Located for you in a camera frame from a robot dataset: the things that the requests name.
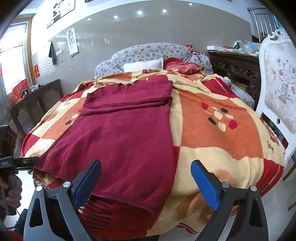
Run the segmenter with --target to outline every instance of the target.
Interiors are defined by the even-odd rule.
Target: metal railing
[[[260,43],[268,34],[272,35],[277,28],[281,28],[279,21],[266,7],[248,7],[247,9],[253,16]]]

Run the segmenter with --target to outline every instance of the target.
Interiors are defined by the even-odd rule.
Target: dark wooden table
[[[33,122],[33,124],[37,125],[37,123],[39,121],[37,121],[35,119],[32,109],[34,108],[36,103],[38,103],[42,115],[46,114],[47,109],[45,107],[42,97],[46,92],[48,92],[50,90],[58,92],[61,98],[64,97],[60,80],[55,80],[53,82],[50,82],[48,84],[40,86],[39,89],[28,94],[24,99],[22,99],[21,101],[16,103],[13,107],[11,107],[10,113],[12,115],[12,119],[13,119],[17,129],[20,131],[20,133],[23,137],[26,136],[26,133],[18,120],[20,110],[22,108],[25,108],[27,110],[29,117],[30,117],[31,121]]]
[[[255,100],[254,110],[257,108],[260,89],[261,73],[259,59],[256,56],[208,51],[213,66],[213,71],[221,76],[227,76],[231,81],[246,88]]]

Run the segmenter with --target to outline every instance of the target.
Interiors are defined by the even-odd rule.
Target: maroon blanket
[[[41,156],[40,171],[73,180],[93,159],[102,174],[92,194],[140,207],[162,208],[174,182],[170,131],[172,82],[153,76],[89,94],[80,116]]]

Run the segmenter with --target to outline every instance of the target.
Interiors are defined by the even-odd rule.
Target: sofa
[[[94,78],[98,79],[103,76],[124,72],[123,65],[125,63],[134,63],[157,58],[166,60],[171,57],[179,58],[183,62],[196,63],[199,66],[203,66],[207,75],[214,73],[210,58],[204,53],[196,52],[193,54],[190,52],[189,48],[178,44],[150,43],[132,46],[113,54],[111,59],[97,65]],[[255,101],[247,92],[231,83],[228,85],[242,101],[251,108],[254,107]]]

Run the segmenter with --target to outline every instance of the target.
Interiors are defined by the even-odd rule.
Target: metal screw
[[[63,183],[63,187],[64,188],[67,188],[67,187],[69,187],[71,185],[71,182],[64,182]]]
[[[257,187],[255,187],[255,186],[251,186],[251,190],[252,190],[253,192],[255,192],[255,191],[257,191]]]
[[[39,192],[39,191],[41,191],[42,190],[42,186],[38,186],[38,187],[36,187],[36,191],[37,192]]]
[[[230,187],[230,184],[227,183],[227,182],[222,182],[222,187],[229,188]]]

